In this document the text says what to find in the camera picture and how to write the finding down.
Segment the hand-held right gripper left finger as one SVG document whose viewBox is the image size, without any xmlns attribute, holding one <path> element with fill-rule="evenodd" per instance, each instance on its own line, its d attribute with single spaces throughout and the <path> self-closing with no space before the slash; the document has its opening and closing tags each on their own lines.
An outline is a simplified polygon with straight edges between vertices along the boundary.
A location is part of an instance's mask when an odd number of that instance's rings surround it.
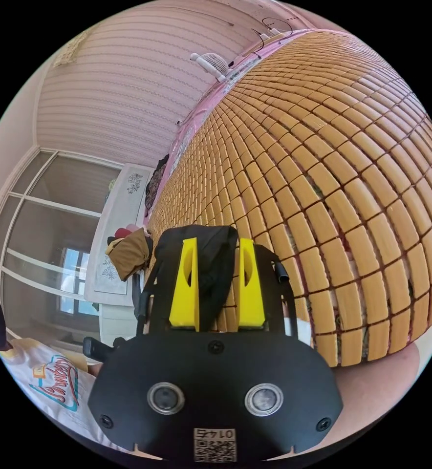
<svg viewBox="0 0 432 469">
<path fill-rule="evenodd" d="M 183 240 L 169 315 L 173 328 L 200 330 L 197 238 Z"/>
</svg>

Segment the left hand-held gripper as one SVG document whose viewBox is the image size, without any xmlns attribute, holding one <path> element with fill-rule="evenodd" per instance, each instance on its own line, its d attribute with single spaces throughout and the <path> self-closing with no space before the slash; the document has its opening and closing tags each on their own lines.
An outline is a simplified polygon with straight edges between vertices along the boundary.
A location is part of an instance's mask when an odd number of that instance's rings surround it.
<svg viewBox="0 0 432 469">
<path fill-rule="evenodd" d="M 100 340 L 93 337 L 85 337 L 83 339 L 83 354 L 96 362 L 105 363 L 108 358 L 123 344 L 125 339 L 123 337 L 117 337 L 112 346 L 109 346 Z"/>
</svg>

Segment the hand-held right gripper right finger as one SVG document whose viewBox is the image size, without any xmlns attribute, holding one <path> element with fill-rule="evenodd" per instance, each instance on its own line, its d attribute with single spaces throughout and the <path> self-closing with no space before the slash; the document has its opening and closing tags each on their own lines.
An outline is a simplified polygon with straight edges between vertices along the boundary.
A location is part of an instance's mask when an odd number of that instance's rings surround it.
<svg viewBox="0 0 432 469">
<path fill-rule="evenodd" d="M 253 240 L 239 241 L 238 325 L 262 327 L 265 322 L 259 270 Z"/>
</svg>

